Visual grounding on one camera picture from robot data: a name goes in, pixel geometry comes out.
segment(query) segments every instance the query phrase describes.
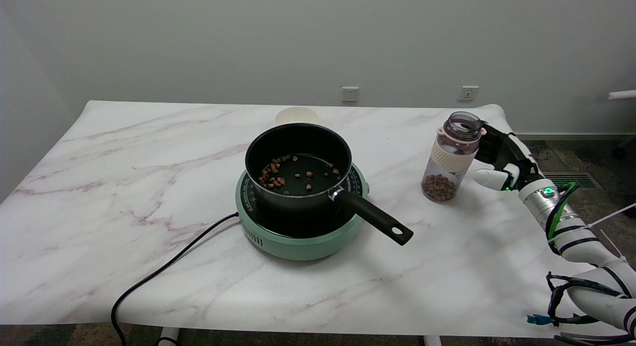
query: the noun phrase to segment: saucepan handle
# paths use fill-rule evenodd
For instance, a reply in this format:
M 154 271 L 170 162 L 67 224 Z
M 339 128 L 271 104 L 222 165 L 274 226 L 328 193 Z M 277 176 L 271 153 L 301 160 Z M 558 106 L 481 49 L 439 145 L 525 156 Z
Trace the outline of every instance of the saucepan handle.
M 389 236 L 400 246 L 404 246 L 411 237 L 413 231 L 402 225 L 394 217 L 379 209 L 363 197 L 344 189 L 333 190 L 329 198 L 342 208 L 355 212 L 365 221 L 369 222 L 377 230 Z

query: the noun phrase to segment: baseboard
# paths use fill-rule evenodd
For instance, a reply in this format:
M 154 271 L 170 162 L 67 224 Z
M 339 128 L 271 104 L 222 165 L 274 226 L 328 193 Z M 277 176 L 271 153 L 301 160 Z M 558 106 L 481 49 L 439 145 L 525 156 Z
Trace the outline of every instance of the baseboard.
M 536 141 L 536 140 L 626 140 L 636 133 L 517 133 L 520 140 Z

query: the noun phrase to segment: blue connector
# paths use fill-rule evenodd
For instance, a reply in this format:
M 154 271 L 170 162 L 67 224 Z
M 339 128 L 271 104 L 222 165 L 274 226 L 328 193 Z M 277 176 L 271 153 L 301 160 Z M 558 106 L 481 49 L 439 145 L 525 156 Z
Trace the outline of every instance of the blue connector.
M 550 316 L 534 314 L 532 316 L 528 315 L 527 322 L 529 324 L 547 325 L 552 323 L 552 319 L 550 319 Z

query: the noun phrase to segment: robotic arm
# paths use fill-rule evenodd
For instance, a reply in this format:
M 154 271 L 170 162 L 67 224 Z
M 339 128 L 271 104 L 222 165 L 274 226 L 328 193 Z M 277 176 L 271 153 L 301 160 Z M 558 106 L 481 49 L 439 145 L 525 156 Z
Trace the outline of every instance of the robotic arm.
M 518 190 L 518 197 L 546 233 L 551 250 L 570 262 L 595 266 L 575 276 L 548 274 L 552 299 L 548 316 L 528 317 L 529 323 L 558 326 L 559 323 L 589 324 L 602 321 L 625 330 L 627 335 L 595 337 L 561 333 L 555 339 L 576 346 L 611 345 L 636 337 L 636 271 L 624 258 L 608 251 L 570 206 L 567 199 L 576 186 L 559 190 L 545 178 L 532 153 L 514 133 L 502 133 L 487 122 L 479 141 L 476 159 L 493 165 L 493 170 L 475 173 L 477 183 L 494 190 Z M 566 283 L 554 287 L 552 279 Z M 557 317 L 556 308 L 567 292 L 586 316 Z

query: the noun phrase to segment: pan rim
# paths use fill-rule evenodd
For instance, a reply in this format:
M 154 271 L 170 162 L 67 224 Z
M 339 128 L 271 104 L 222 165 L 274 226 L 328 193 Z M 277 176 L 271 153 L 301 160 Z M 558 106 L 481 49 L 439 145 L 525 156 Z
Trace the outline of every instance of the pan rim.
M 249 166 L 248 166 L 248 156 L 250 156 L 251 151 L 254 149 L 254 145 L 256 145 L 258 140 L 263 138 L 268 133 L 272 133 L 273 131 L 277 131 L 277 130 L 283 129 L 283 128 L 289 128 L 290 126 L 307 126 L 307 127 L 311 127 L 311 128 L 320 128 L 320 129 L 323 129 L 324 131 L 327 131 L 327 133 L 331 133 L 332 135 L 334 135 L 334 137 L 336 137 L 338 140 L 340 140 L 340 142 L 345 147 L 345 150 L 347 151 L 347 159 L 348 159 L 347 171 L 342 174 L 343 178 L 341 178 L 340 181 L 338 181 L 336 184 L 332 185 L 331 187 L 328 187 L 328 188 L 326 188 L 324 190 L 321 190 L 320 192 L 307 194 L 307 195 L 304 195 L 304 196 L 291 196 L 291 195 L 288 195 L 288 194 L 277 193 L 277 192 L 274 192 L 272 190 L 263 188 L 263 186 L 261 186 L 258 183 L 257 179 L 254 178 L 254 176 L 252 176 L 252 173 L 250 172 Z M 326 128 L 326 127 L 324 127 L 322 125 L 318 125 L 318 124 L 310 124 L 309 122 L 290 122 L 289 124 L 282 124 L 282 125 L 274 126 L 273 128 L 267 129 L 263 133 L 258 135 L 254 140 L 252 140 L 252 143 L 248 146 L 247 151 L 245 152 L 244 164 L 245 164 L 245 171 L 247 172 L 248 178 L 250 180 L 252 180 L 252 182 L 254 182 L 254 186 L 258 187 L 260 190 L 263 190 L 264 192 L 268 192 L 268 193 L 271 193 L 271 194 L 273 194 L 275 196 L 280 196 L 280 197 L 284 197 L 284 198 L 309 198 L 309 197 L 320 196 L 321 194 L 327 194 L 330 190 L 338 188 L 346 180 L 346 176 L 348 176 L 348 174 L 349 174 L 349 172 L 351 170 L 351 166 L 353 165 L 353 158 L 352 158 L 352 155 L 351 155 L 351 149 L 349 148 L 349 145 L 347 144 L 345 139 L 342 138 L 342 136 L 340 136 L 338 133 L 336 133 L 332 129 Z

